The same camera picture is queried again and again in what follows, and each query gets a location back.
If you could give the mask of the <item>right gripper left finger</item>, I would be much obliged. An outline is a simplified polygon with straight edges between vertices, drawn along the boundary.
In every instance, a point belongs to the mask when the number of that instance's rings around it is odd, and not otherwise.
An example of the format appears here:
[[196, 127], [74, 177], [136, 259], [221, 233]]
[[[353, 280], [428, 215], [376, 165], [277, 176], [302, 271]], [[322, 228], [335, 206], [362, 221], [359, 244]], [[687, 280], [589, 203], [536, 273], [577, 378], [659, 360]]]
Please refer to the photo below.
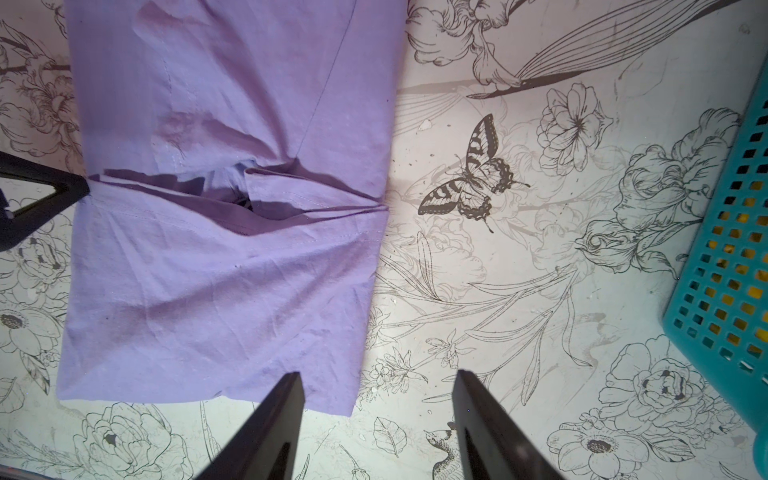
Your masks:
[[285, 374], [197, 479], [291, 479], [304, 404], [300, 374]]

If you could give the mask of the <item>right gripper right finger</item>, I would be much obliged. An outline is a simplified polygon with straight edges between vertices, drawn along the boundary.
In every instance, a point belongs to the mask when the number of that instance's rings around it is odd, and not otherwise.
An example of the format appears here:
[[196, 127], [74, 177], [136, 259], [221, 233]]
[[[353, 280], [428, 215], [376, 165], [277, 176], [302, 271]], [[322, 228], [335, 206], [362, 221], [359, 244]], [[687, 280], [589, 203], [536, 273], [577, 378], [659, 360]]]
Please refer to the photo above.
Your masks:
[[473, 372], [457, 371], [452, 402], [466, 479], [563, 479]]

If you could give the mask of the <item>lavender purple t-shirt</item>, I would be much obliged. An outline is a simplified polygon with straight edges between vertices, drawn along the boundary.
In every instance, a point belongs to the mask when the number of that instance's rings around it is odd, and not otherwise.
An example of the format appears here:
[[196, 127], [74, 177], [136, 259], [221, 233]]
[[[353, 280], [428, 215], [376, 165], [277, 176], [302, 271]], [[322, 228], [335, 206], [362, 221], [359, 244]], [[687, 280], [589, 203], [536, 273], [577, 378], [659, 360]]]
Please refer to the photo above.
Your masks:
[[407, 5], [69, 1], [90, 192], [62, 400], [360, 388]]

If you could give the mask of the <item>teal plastic laundry basket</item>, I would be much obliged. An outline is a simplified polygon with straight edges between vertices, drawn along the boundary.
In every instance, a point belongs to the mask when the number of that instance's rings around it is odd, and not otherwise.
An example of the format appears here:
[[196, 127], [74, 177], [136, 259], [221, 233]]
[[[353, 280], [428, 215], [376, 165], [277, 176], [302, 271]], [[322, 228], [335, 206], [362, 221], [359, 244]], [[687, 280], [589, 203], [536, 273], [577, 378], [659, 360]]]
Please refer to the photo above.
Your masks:
[[760, 73], [663, 317], [671, 343], [755, 432], [767, 475], [767, 74]]

